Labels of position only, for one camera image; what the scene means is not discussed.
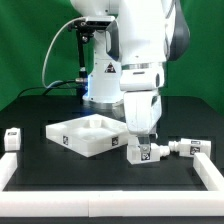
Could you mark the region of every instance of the green backdrop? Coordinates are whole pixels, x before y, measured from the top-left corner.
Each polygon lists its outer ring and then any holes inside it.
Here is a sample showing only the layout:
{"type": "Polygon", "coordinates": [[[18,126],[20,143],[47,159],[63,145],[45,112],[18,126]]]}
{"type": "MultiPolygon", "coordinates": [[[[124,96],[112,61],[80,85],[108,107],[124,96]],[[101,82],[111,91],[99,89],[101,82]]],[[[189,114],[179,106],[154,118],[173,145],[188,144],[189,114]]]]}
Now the green backdrop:
{"type": "MultiPolygon", "coordinates": [[[[190,48],[180,60],[168,64],[161,94],[200,97],[224,114],[224,1],[181,3],[191,32],[190,48]]],[[[70,0],[0,0],[0,109],[21,90],[42,86],[41,71],[49,44],[59,28],[77,16],[70,0]]],[[[90,72],[91,44],[85,46],[85,55],[90,72]]],[[[62,33],[47,68],[47,83],[78,76],[74,32],[62,33]]]]}

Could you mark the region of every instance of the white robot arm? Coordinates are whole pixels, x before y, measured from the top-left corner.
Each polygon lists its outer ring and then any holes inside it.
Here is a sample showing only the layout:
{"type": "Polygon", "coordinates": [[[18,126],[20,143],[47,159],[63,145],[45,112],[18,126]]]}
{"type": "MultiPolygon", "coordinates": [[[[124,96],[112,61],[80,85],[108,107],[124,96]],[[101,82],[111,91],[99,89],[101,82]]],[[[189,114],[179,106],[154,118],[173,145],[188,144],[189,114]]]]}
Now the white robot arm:
{"type": "Polygon", "coordinates": [[[118,14],[106,30],[107,53],[122,68],[127,127],[143,153],[156,134],[164,85],[163,63],[178,59],[189,44],[180,0],[71,0],[84,16],[118,14]]]}

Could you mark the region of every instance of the black table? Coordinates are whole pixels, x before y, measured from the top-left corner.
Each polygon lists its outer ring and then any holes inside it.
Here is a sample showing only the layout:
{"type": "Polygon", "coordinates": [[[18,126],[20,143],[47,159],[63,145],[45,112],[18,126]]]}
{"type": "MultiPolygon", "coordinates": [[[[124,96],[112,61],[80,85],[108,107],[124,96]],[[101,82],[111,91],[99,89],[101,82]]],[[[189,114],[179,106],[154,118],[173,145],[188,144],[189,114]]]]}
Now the black table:
{"type": "MultiPolygon", "coordinates": [[[[163,97],[162,104],[157,144],[167,145],[169,140],[179,141],[182,137],[210,140],[211,160],[224,174],[224,118],[198,98],[163,97]]],[[[110,111],[80,105],[74,96],[25,96],[2,110],[2,155],[5,130],[18,127],[22,131],[18,169],[5,191],[206,190],[193,169],[193,159],[179,157],[178,153],[171,153],[160,162],[133,166],[126,160],[126,146],[85,158],[46,139],[46,125],[95,113],[114,118],[110,111]]],[[[192,218],[1,218],[0,223],[189,223],[192,220],[214,223],[224,220],[224,217],[192,218]]]]}

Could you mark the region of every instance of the open box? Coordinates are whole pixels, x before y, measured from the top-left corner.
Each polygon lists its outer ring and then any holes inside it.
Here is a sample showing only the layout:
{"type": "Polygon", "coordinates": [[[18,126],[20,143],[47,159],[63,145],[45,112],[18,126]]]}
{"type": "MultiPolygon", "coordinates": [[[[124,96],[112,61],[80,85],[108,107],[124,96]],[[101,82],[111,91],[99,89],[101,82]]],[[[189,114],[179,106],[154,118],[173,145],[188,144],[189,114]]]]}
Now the open box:
{"type": "Polygon", "coordinates": [[[46,137],[83,156],[90,157],[125,145],[125,123],[98,114],[46,126],[46,137]]]}

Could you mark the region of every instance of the black sticker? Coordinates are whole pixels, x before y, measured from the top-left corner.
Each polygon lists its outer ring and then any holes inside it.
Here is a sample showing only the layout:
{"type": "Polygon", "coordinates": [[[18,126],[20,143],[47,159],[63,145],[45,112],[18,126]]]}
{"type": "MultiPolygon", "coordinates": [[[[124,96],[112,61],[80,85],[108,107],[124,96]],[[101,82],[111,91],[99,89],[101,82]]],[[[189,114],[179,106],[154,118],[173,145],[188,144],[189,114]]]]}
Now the black sticker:
{"type": "Polygon", "coordinates": [[[63,136],[63,144],[68,145],[68,137],[63,136]]]}
{"type": "Polygon", "coordinates": [[[8,135],[17,135],[17,132],[9,132],[8,135]]]}
{"type": "Polygon", "coordinates": [[[149,153],[142,153],[141,154],[141,160],[142,161],[150,160],[150,152],[149,153]]]}
{"type": "Polygon", "coordinates": [[[191,146],[190,154],[194,155],[196,152],[200,152],[200,147],[191,146]]]}
{"type": "Polygon", "coordinates": [[[115,70],[114,66],[112,65],[112,63],[110,63],[107,66],[107,69],[105,70],[105,73],[116,73],[116,70],[115,70]]]}
{"type": "Polygon", "coordinates": [[[119,143],[118,140],[119,140],[118,137],[114,137],[114,138],[112,138],[112,146],[116,146],[116,145],[118,145],[118,143],[119,143]]]}
{"type": "Polygon", "coordinates": [[[200,141],[191,141],[191,144],[192,145],[201,145],[201,142],[200,141]]]}

